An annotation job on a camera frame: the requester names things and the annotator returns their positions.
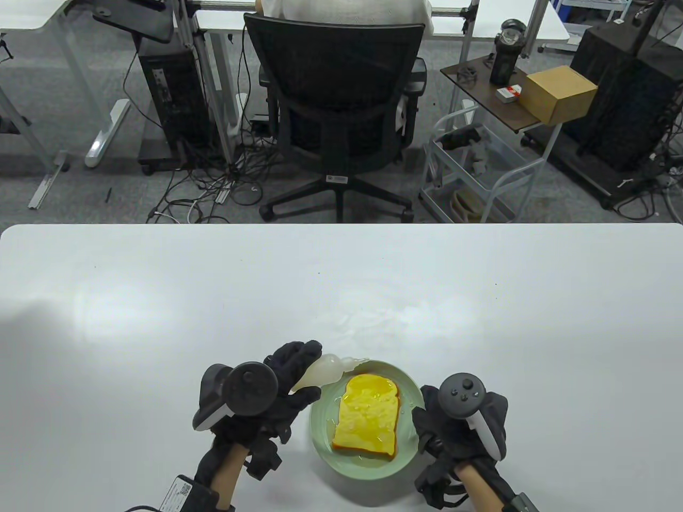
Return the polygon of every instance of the label sticker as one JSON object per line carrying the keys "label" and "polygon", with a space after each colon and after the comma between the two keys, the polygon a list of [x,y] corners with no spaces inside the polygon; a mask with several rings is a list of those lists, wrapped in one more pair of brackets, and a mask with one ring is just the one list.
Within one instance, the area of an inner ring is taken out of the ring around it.
{"label": "label sticker", "polygon": [[159,507],[159,511],[180,512],[191,490],[191,484],[176,477],[173,481],[173,485],[166,494],[166,498],[164,498],[164,502],[161,504],[161,507]]}
{"label": "label sticker", "polygon": [[328,183],[348,183],[348,176],[334,176],[332,174],[327,175]]}

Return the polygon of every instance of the computer tower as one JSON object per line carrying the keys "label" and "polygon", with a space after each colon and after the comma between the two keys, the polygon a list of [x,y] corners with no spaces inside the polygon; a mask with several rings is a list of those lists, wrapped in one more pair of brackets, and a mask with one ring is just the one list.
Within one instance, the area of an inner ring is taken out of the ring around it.
{"label": "computer tower", "polygon": [[681,111],[683,51],[648,36],[630,54],[630,22],[588,29],[571,67],[598,86],[588,114],[563,131],[616,171],[631,172],[655,150]]}
{"label": "computer tower", "polygon": [[209,146],[215,127],[192,50],[174,34],[168,44],[142,39],[138,57],[169,146],[181,140],[196,148]]}

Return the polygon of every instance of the white shirt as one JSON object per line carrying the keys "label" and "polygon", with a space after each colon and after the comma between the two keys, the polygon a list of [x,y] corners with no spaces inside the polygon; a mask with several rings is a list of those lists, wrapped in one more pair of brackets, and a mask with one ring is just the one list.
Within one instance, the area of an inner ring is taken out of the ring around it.
{"label": "white shirt", "polygon": [[272,18],[340,25],[401,25],[424,23],[434,33],[429,0],[262,0],[263,14]]}

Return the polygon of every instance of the forearm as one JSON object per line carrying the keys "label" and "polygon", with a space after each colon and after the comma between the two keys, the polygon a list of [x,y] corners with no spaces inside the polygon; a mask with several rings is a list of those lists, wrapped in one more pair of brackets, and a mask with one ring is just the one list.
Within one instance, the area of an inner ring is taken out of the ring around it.
{"label": "forearm", "polygon": [[456,468],[458,478],[465,486],[477,512],[501,512],[503,502],[471,464]]}
{"label": "forearm", "polygon": [[248,454],[249,450],[245,447],[240,444],[233,445],[213,480],[211,480],[211,489],[219,495],[218,505],[216,506],[218,510],[228,510],[230,508],[235,485],[237,485],[237,478],[240,476],[242,465]]}

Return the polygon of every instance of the black computer case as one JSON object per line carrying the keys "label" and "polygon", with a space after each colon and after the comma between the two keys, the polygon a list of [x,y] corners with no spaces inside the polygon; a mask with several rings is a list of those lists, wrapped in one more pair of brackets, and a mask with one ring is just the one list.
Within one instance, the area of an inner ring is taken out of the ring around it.
{"label": "black computer case", "polygon": [[169,146],[184,139],[194,147],[206,147],[215,128],[192,50],[178,34],[168,44],[144,38],[139,60]]}

